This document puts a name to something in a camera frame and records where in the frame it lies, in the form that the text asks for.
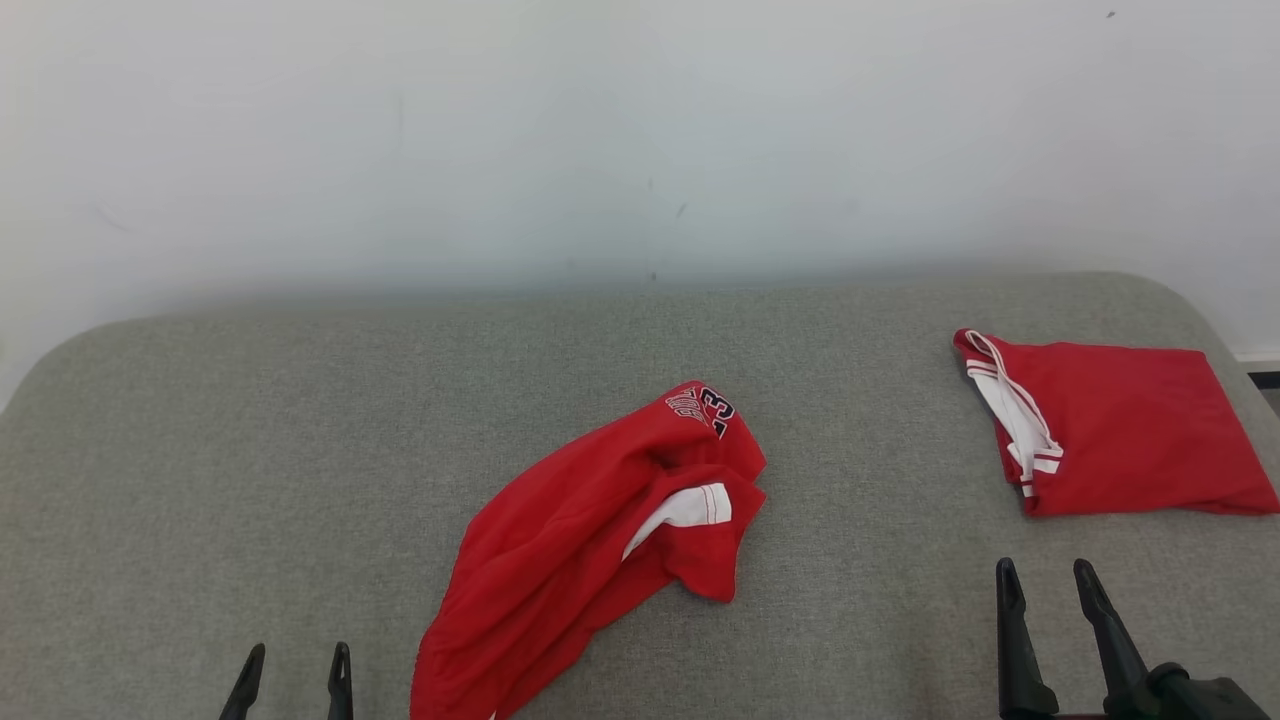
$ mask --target red basketball jersey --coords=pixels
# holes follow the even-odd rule
[[[737,410],[690,382],[522,473],[467,527],[411,720],[508,717],[672,579],[732,600],[763,469]]]

